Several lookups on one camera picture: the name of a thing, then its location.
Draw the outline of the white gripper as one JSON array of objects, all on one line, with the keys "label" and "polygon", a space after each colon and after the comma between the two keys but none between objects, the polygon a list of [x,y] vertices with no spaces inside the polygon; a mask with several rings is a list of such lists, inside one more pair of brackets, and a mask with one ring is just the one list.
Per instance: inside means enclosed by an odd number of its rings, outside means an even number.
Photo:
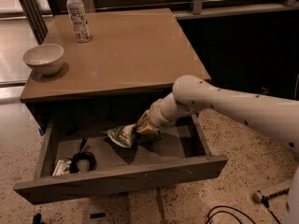
[{"label": "white gripper", "polygon": [[162,100],[158,99],[146,110],[137,122],[136,131],[141,134],[155,134],[161,127],[172,125],[161,109]]}]

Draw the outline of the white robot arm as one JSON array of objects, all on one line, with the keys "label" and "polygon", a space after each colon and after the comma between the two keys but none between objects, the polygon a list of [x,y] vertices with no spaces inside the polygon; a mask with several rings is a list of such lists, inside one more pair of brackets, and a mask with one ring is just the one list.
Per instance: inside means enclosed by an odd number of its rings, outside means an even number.
[{"label": "white robot arm", "polygon": [[213,109],[299,152],[298,101],[221,89],[191,75],[176,79],[171,93],[155,101],[141,116],[136,131],[157,133],[174,125],[178,119],[205,108]]}]

